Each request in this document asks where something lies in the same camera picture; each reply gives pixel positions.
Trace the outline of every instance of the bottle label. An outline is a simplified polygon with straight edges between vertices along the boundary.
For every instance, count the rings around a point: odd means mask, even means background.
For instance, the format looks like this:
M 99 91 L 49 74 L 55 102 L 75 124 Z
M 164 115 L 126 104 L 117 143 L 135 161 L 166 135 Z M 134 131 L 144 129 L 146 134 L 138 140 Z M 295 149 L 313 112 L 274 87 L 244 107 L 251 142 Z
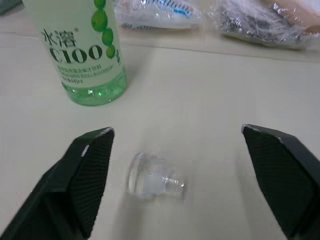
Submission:
M 123 70 L 113 0 L 23 2 L 65 85 L 100 86 Z

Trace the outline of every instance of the plastic bag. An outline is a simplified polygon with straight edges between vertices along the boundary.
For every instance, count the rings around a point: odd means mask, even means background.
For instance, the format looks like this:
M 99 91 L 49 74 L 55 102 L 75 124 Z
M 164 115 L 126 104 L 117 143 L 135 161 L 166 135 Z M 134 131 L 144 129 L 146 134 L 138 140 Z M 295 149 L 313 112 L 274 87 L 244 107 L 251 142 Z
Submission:
M 184 0 L 116 0 L 115 16 L 126 29 L 193 29 L 202 13 Z
M 259 0 L 220 0 L 207 15 L 213 28 L 224 35 L 268 47 L 304 49 L 319 37 L 304 32 L 303 26 L 289 23 Z
M 305 27 L 305 32 L 320 33 L 319 0 L 264 0 L 263 2 L 285 17 L 289 23 Z

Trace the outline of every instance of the bottle bottom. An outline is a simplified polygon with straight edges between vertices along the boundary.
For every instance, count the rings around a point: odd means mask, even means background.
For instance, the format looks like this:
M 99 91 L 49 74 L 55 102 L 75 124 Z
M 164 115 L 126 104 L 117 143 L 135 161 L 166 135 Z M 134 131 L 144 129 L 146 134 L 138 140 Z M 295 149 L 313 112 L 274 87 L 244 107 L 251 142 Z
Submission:
M 126 70 L 122 71 L 113 80 L 95 87 L 75 88 L 62 83 L 68 97 L 77 104 L 97 106 L 112 102 L 120 97 L 127 88 Z

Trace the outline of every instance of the green bottle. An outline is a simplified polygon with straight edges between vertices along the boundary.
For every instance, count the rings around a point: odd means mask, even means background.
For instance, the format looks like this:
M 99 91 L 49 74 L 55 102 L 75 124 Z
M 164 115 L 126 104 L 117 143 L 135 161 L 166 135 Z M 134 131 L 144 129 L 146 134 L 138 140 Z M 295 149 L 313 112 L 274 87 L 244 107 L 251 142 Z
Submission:
M 62 86 L 74 102 L 101 105 L 127 87 L 113 0 L 23 0 Z

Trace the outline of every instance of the clear plastic bag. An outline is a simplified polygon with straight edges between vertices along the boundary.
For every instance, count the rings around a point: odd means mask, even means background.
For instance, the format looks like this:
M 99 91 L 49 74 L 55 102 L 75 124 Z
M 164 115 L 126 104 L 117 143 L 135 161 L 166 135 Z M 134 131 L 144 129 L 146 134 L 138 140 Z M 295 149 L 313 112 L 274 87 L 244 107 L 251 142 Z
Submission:
M 194 29 L 202 13 L 185 0 L 116 0 L 115 16 L 126 29 Z
M 318 34 L 291 24 L 272 7 L 259 0 L 220 0 L 207 11 L 210 24 L 224 35 L 268 47 L 305 49 L 315 44 Z
M 289 23 L 304 27 L 311 34 L 320 33 L 319 0 L 263 0 Z

